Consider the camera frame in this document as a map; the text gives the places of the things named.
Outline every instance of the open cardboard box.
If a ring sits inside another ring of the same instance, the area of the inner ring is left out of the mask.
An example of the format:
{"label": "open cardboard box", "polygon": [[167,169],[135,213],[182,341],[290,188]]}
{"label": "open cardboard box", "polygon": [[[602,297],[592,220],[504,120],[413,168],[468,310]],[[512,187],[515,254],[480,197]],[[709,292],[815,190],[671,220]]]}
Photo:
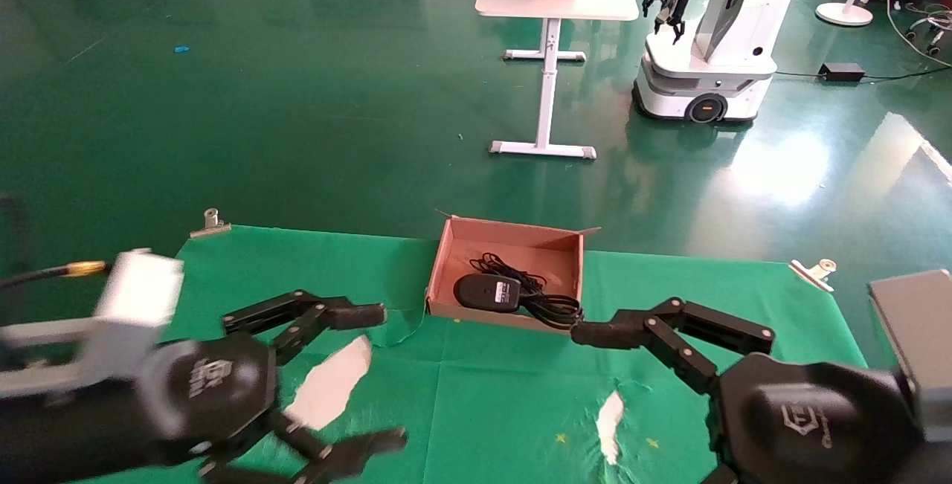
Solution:
{"label": "open cardboard box", "polygon": [[426,290],[429,312],[438,317],[568,334],[545,326],[524,309],[516,314],[500,314],[465,308],[456,301],[453,287],[463,275],[477,273],[476,268],[470,266],[470,259],[478,259],[491,251],[511,267],[544,277],[547,294],[568,294],[581,300],[585,234],[595,230],[598,228],[571,232],[448,216]]}

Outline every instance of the green cloth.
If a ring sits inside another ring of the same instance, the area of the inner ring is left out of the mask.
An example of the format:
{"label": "green cloth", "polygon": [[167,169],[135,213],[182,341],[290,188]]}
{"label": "green cloth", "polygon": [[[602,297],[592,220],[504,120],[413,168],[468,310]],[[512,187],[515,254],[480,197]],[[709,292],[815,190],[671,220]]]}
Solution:
{"label": "green cloth", "polygon": [[[342,416],[318,433],[335,439],[407,427],[405,450],[374,457],[361,483],[695,484],[714,468],[707,397],[647,351],[580,347],[565,335],[424,315],[436,247],[428,240],[243,226],[190,240],[179,254],[186,280],[169,336],[217,338],[225,312],[295,288],[387,304],[390,322],[370,331],[370,371]],[[674,295],[771,326],[778,359],[864,365],[833,298],[783,264],[585,253],[582,305],[589,320]],[[285,366],[282,405],[313,366],[356,335],[326,332]],[[721,371],[739,358],[694,342]],[[617,466],[605,462],[595,428],[613,390],[625,402]],[[238,463],[286,474],[300,467],[273,439]],[[130,471],[99,482],[198,482],[195,467]]]}

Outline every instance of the black power adapter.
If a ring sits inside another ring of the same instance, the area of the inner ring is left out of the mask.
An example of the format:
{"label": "black power adapter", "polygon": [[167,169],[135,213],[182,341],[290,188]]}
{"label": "black power adapter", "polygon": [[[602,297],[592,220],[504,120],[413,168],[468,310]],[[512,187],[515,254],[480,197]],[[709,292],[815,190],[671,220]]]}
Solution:
{"label": "black power adapter", "polygon": [[467,274],[456,280],[460,305],[487,312],[519,311],[519,281],[496,274]]}
{"label": "black power adapter", "polygon": [[830,82],[860,82],[866,70],[852,62],[824,62],[819,75]]}

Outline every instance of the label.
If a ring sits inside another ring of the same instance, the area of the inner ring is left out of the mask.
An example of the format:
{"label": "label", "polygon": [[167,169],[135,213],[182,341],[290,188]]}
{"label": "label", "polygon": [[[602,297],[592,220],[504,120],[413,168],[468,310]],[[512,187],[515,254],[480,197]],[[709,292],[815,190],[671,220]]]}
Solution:
{"label": "label", "polygon": [[188,398],[194,399],[205,390],[222,385],[222,381],[231,375],[231,362],[219,359],[208,362],[208,359],[199,359],[191,368],[191,378],[188,380]]}
{"label": "label", "polygon": [[496,303],[502,304],[509,301],[509,285],[504,281],[496,282]]}

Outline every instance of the green floor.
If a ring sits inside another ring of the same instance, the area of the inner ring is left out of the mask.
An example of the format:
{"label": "green floor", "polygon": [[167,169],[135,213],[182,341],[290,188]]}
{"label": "green floor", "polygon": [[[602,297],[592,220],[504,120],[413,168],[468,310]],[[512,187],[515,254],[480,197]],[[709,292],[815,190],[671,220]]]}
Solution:
{"label": "green floor", "polygon": [[[490,155],[534,135],[540,67],[499,56],[538,43],[538,21],[482,19],[474,1],[0,0],[0,190],[33,209],[39,263],[174,254],[210,206],[257,226],[436,237],[440,209],[602,226],[596,250],[830,257],[873,364],[866,282],[952,266],[949,73],[782,78],[752,129],[717,135],[631,107],[650,21],[575,21],[562,46],[589,60],[560,65],[553,140],[599,158]],[[793,0],[782,70],[925,67],[881,10],[836,29],[813,17],[824,1]],[[44,288],[34,314],[96,291]]]}

